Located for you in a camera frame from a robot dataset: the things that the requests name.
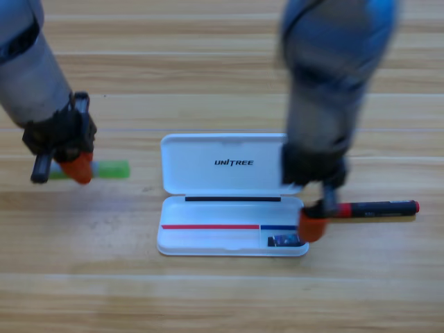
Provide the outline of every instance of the black marker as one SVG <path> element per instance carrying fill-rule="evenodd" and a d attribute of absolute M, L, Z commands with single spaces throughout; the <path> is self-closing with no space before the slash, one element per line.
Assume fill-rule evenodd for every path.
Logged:
<path fill-rule="evenodd" d="M 340 203 L 335 217 L 388 217 L 413 216 L 419 212 L 419 203 L 414 200 L 381 201 L 376 203 Z"/>

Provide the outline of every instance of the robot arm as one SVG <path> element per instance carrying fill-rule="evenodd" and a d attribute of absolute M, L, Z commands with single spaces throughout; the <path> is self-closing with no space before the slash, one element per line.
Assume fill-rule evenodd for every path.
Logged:
<path fill-rule="evenodd" d="M 52 159 L 81 184 L 96 126 L 87 93 L 73 93 L 42 32 L 40 0 L 0 0 L 0 104 L 36 155 L 31 180 L 44 183 Z"/>
<path fill-rule="evenodd" d="M 289 0 L 281 30 L 291 74 L 284 183 L 345 182 L 344 155 L 395 14 L 395 0 Z"/>

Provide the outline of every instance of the wooden table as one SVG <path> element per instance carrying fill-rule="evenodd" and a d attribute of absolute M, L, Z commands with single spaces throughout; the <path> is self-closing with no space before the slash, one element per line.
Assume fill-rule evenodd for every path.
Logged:
<path fill-rule="evenodd" d="M 283 130 L 284 0 L 43 3 L 69 82 L 92 95 L 96 158 L 128 159 L 133 174 L 33 186 L 22 132 L 0 112 L 0 332 L 444 332 L 441 0 L 402 1 L 341 190 L 343 200 L 419 200 L 421 212 L 337 221 L 300 259 L 156 249 L 164 135 Z"/>

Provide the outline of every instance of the green marker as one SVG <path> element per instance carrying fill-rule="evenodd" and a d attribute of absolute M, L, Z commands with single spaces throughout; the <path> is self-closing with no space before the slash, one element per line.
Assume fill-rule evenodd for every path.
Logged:
<path fill-rule="evenodd" d="M 93 161 L 91 162 L 93 178 L 129 178 L 130 165 L 128 161 Z M 49 172 L 50 180 L 69 179 L 58 163 L 52 162 Z"/>

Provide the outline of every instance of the marker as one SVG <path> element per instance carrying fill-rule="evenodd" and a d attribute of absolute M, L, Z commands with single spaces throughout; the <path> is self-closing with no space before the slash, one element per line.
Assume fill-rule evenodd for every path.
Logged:
<path fill-rule="evenodd" d="M 418 201 L 380 201 L 375 203 L 340 203 L 336 218 L 413 216 L 419 212 Z"/>
<path fill-rule="evenodd" d="M 92 161 L 91 169 L 93 178 L 128 178 L 130 176 L 130 165 L 127 160 Z M 50 180 L 68 178 L 58 163 L 51 163 Z"/>

